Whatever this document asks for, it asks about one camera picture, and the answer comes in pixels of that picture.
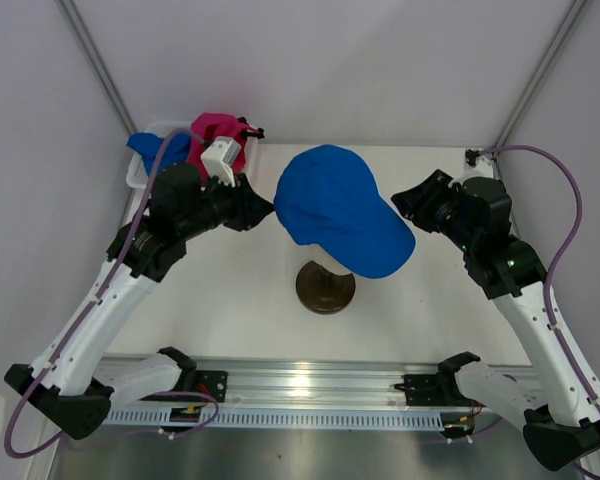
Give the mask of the blue baseball cap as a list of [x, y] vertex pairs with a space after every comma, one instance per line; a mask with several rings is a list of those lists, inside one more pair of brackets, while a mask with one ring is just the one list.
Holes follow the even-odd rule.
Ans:
[[317, 245], [368, 279], [394, 274], [416, 249], [414, 233], [381, 197], [367, 163], [340, 146], [294, 156], [277, 182], [274, 210], [297, 245]]

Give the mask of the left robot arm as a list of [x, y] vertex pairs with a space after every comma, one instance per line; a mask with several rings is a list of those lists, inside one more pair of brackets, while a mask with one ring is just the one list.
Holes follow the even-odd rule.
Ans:
[[97, 377], [96, 369], [136, 308], [187, 253], [186, 244], [217, 227], [249, 231], [273, 211], [243, 173], [224, 184], [203, 181], [189, 164], [170, 165], [106, 253], [91, 292], [48, 350], [14, 364], [6, 383], [62, 433], [82, 440], [110, 411], [147, 398], [185, 400], [195, 391], [197, 364], [174, 347]]

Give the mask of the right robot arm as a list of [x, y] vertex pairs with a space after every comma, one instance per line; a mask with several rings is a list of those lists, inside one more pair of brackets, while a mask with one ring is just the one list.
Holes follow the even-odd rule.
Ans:
[[391, 200], [414, 226], [461, 250], [469, 277], [512, 327], [541, 385], [534, 394], [463, 352], [438, 365], [440, 399], [491, 409], [550, 471], [600, 452], [600, 382], [559, 309], [545, 302], [547, 272], [533, 247], [511, 232], [512, 200], [503, 183], [481, 175], [455, 180], [436, 170]]

